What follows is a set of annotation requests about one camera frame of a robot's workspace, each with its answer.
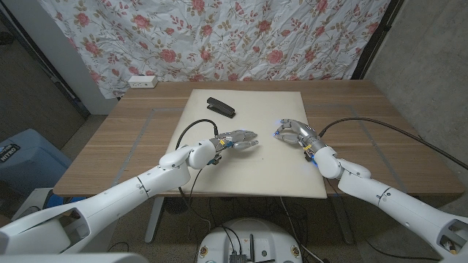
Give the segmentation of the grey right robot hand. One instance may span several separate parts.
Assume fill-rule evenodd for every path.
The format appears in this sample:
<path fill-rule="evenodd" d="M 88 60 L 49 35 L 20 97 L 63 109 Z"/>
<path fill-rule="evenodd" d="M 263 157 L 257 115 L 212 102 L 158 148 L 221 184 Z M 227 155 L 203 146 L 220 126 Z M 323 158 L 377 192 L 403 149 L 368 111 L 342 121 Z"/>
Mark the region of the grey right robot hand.
<path fill-rule="evenodd" d="M 274 138 L 290 144 L 299 144 L 310 154 L 326 147 L 308 124 L 293 119 L 281 119 L 280 123 L 281 126 L 273 133 Z"/>

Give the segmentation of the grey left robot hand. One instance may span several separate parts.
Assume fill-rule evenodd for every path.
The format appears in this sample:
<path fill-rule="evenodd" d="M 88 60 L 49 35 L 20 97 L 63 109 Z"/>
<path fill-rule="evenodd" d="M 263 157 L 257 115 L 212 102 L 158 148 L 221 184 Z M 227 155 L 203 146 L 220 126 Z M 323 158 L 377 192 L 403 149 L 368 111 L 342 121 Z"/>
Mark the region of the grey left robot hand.
<path fill-rule="evenodd" d="M 253 131 L 235 130 L 216 135 L 209 141 L 214 145 L 215 153 L 220 155 L 222 151 L 232 148 L 234 150 L 245 150 L 256 146 L 259 141 L 256 140 L 257 134 Z"/>

